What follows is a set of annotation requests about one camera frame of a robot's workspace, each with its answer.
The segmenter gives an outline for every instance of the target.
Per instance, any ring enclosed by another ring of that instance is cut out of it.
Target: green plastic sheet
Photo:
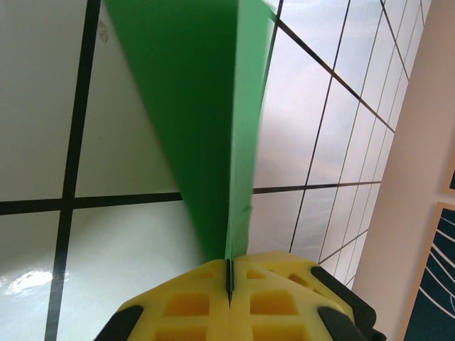
[[[245,254],[268,7],[260,0],[106,5],[207,259]]]

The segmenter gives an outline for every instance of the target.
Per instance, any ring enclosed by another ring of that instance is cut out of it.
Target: white wall
[[[432,2],[353,290],[403,339],[455,147],[455,1]]]

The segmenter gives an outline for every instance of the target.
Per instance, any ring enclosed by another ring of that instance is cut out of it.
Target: black plastic corner
[[[320,266],[311,268],[311,274],[353,309],[355,325],[368,341],[385,340],[374,338],[385,336],[373,329],[376,322],[376,312],[373,308]]]
[[[115,313],[95,341],[127,341],[143,311],[140,305],[133,305]]]
[[[347,315],[330,307],[318,308],[318,314],[333,341],[367,341]]]

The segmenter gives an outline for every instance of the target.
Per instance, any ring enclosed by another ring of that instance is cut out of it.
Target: wooden frame
[[[444,181],[444,192],[448,194],[455,194],[455,183],[453,188],[450,188],[452,180],[455,178],[455,150],[451,156],[449,171],[447,172],[446,180]]]
[[[429,229],[429,231],[428,231],[427,242],[425,243],[425,246],[422,251],[422,255],[419,260],[418,270],[416,272],[416,279],[415,279],[414,285],[412,287],[411,293],[409,295],[409,302],[407,304],[407,307],[405,308],[404,319],[402,321],[402,326],[400,328],[400,332],[398,334],[397,340],[401,341],[401,340],[404,340],[404,338],[405,338],[407,328],[410,323],[411,314],[414,309],[415,301],[417,299],[417,294],[419,292],[420,283],[422,282],[422,278],[424,275],[425,266],[427,265],[427,260],[428,260],[429,253],[430,253],[430,250],[433,245],[436,230],[439,226],[439,221],[441,219],[443,209],[455,211],[455,205],[446,204],[445,202],[437,203],[437,207],[436,207],[436,210],[434,213],[434,218],[432,220],[431,229]]]

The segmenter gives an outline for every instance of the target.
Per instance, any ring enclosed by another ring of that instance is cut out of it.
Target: picture frame
[[[452,153],[449,163],[449,171],[447,172],[447,176],[444,181],[444,192],[448,194],[455,194],[455,150]]]
[[[455,335],[455,205],[438,202],[429,231],[415,298],[406,310],[404,341],[452,341]]]

